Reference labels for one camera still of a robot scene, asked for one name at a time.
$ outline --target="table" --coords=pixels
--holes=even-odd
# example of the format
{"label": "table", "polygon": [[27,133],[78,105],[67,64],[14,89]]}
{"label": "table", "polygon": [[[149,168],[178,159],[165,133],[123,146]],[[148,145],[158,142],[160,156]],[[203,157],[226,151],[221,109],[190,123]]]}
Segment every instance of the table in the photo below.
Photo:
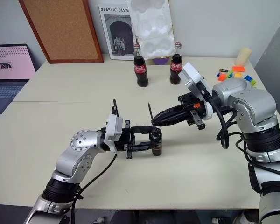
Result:
{"label": "table", "polygon": [[[229,68],[234,59],[184,58],[187,60],[213,85],[217,69]],[[188,92],[182,84],[170,84],[168,66],[157,65],[148,66],[149,86],[140,88],[130,63],[45,63],[40,68],[0,117],[0,204],[32,206],[72,135],[84,128],[103,127],[113,98],[120,116],[137,126],[149,125],[147,101],[156,114],[178,105],[177,97]],[[246,70],[258,81],[257,87],[264,88],[250,63]],[[201,131],[186,122],[163,127],[160,157],[146,151],[127,160],[124,152],[119,153],[112,167],[83,193],[84,200],[77,207],[257,208],[260,196],[250,187],[244,155],[234,147],[238,139],[231,136],[230,148],[224,150],[215,140],[220,128],[216,115],[205,123]],[[95,157],[81,186],[100,173],[112,157],[110,152]]]}

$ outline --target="coca-cola bottle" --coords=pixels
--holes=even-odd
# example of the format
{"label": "coca-cola bottle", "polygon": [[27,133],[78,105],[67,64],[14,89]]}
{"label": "coca-cola bottle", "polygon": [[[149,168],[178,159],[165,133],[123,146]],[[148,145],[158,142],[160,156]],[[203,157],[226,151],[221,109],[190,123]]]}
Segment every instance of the coca-cola bottle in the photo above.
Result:
{"label": "coca-cola bottle", "polygon": [[182,70],[182,44],[179,42],[176,42],[174,45],[175,53],[172,56],[171,59],[171,65],[170,65],[170,82],[174,85],[179,84],[181,79],[179,78],[178,74]]}
{"label": "coca-cola bottle", "polygon": [[139,44],[134,45],[134,70],[138,85],[146,87],[148,85],[147,68]]}

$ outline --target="coca-cola label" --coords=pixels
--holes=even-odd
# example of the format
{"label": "coca-cola label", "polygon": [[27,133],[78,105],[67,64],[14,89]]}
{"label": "coca-cola label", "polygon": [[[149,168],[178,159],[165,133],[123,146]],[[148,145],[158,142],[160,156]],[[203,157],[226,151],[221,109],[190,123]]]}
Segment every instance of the coca-cola label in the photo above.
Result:
{"label": "coca-cola label", "polygon": [[171,63],[170,69],[172,71],[181,71],[182,70],[182,64]]}
{"label": "coca-cola label", "polygon": [[145,65],[139,65],[139,66],[135,65],[134,69],[135,69],[135,72],[138,73],[138,74],[143,74],[143,73],[146,72]]}

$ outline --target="orange block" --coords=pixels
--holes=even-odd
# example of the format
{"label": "orange block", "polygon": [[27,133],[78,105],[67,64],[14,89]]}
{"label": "orange block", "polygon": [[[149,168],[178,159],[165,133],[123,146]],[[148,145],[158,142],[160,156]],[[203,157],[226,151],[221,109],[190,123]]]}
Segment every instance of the orange block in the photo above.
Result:
{"label": "orange block", "polygon": [[245,68],[242,67],[242,66],[233,66],[233,67],[232,67],[232,70],[233,70],[233,71],[244,72],[244,71],[245,71]]}
{"label": "orange block", "polygon": [[219,81],[224,81],[226,78],[227,78],[227,75],[224,74],[224,73],[221,73],[220,76],[219,76],[219,78],[218,78],[218,80],[219,80]]}

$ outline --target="orange tag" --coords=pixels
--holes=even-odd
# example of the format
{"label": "orange tag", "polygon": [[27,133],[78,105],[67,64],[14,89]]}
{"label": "orange tag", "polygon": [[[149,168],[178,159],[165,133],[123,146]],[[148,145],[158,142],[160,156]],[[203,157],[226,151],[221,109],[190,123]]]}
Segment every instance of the orange tag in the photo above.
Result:
{"label": "orange tag", "polygon": [[198,109],[199,107],[200,107],[200,103],[196,103],[196,104],[194,104],[194,106],[193,106],[194,108],[196,108],[196,109]]}

